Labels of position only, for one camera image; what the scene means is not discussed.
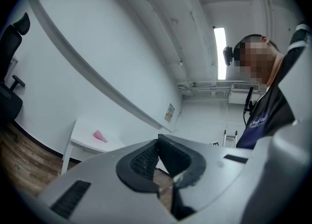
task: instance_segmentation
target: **logo on jacket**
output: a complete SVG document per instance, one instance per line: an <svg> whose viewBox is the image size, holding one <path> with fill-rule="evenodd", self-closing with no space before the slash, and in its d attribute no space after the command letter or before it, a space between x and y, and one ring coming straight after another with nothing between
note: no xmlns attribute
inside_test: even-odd
<svg viewBox="0 0 312 224"><path fill-rule="evenodd" d="M267 116L268 116L267 112L263 113L261 117L257 117L249 124L249 128L256 128L261 126L267 119Z"/></svg>

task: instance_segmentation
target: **black office chair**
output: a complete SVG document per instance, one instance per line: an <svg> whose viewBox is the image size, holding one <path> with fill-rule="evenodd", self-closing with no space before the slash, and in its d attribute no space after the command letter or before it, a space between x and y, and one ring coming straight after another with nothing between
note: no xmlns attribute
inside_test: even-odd
<svg viewBox="0 0 312 224"><path fill-rule="evenodd" d="M24 16L14 23L9 25L0 39L0 127L5 128L8 132L15 136L17 141L17 135L14 134L6 125L13 121L19 114L23 105L23 101L13 92L15 87L20 84L25 87L25 84L17 76L13 75L15 79L10 88L4 84L4 78L8 72L11 60L14 53L19 47L22 37L30 28L30 21L28 14L25 12Z"/></svg>

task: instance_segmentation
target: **air conditioner unit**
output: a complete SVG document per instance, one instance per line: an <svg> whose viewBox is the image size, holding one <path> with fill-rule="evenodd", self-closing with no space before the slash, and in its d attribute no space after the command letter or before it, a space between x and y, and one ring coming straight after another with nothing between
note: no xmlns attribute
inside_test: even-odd
<svg viewBox="0 0 312 224"><path fill-rule="evenodd" d="M232 83L229 94L229 103L245 104L250 87L253 87L251 101L260 98L259 85L249 83Z"/></svg>
<svg viewBox="0 0 312 224"><path fill-rule="evenodd" d="M253 93L259 92L259 85L258 84L251 84L251 83L232 83L231 90L234 92L249 92L250 87L253 87Z"/></svg>

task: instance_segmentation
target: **pink object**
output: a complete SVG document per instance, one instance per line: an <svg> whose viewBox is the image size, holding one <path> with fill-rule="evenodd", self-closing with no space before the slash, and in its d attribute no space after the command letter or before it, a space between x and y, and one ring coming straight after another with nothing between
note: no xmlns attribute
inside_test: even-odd
<svg viewBox="0 0 312 224"><path fill-rule="evenodd" d="M108 141L103 137L103 135L101 134L101 132L99 132L98 130L96 132L94 132L93 136L105 143L107 143Z"/></svg>

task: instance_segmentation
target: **pipe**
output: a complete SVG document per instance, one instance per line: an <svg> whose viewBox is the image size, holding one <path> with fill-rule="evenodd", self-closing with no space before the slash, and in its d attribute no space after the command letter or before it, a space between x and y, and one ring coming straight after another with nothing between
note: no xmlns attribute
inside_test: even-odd
<svg viewBox="0 0 312 224"><path fill-rule="evenodd" d="M219 90L216 90L216 89L214 89L214 90L198 90L197 92L194 92L194 94L196 94L196 93L204 93L204 92L211 92L211 91L230 91L230 89L229 89L229 90L226 90L226 89L219 89Z"/></svg>
<svg viewBox="0 0 312 224"><path fill-rule="evenodd" d="M178 117L176 118L176 121L175 121L175 128L173 130L172 133L174 133L176 131L176 124L177 124L177 120L179 119L179 117L181 116L181 113L182 113L182 105L181 105L181 111L180 111L180 114L178 115Z"/></svg>
<svg viewBox="0 0 312 224"><path fill-rule="evenodd" d="M176 62L176 63L171 63L169 65L167 65L167 67L172 67L172 66L175 66L175 65L180 65L181 67L183 66L183 62Z"/></svg>
<svg viewBox="0 0 312 224"><path fill-rule="evenodd" d="M183 97L183 100L218 100L218 101L225 101L225 98L207 98L207 97Z"/></svg>
<svg viewBox="0 0 312 224"><path fill-rule="evenodd" d="M185 70L185 68L184 68L183 63L181 62L181 63L179 63L179 64L180 64L180 66L181 66L181 68L182 68L182 70L183 70L183 72L184 72L185 78L187 79L188 77L187 77L187 73L186 73L186 70Z"/></svg>
<svg viewBox="0 0 312 224"><path fill-rule="evenodd" d="M215 87L215 88L210 88L210 89L198 89L197 91L202 91L202 92L206 92L206 91L230 91L231 87Z"/></svg>
<svg viewBox="0 0 312 224"><path fill-rule="evenodd" d="M182 82L177 82L177 84L189 84L189 83L198 83L198 82L245 82L245 83L251 83L250 81L243 81L243 80L208 80L208 81L182 81Z"/></svg>
<svg viewBox="0 0 312 224"><path fill-rule="evenodd" d="M227 103L225 103L225 109L226 109L226 129L228 129L228 127L229 127L229 111L228 111L228 104Z"/></svg>
<svg viewBox="0 0 312 224"><path fill-rule="evenodd" d="M226 142L226 130L224 130L224 135L223 135L223 144L222 144L223 147L225 147L225 142Z"/></svg>

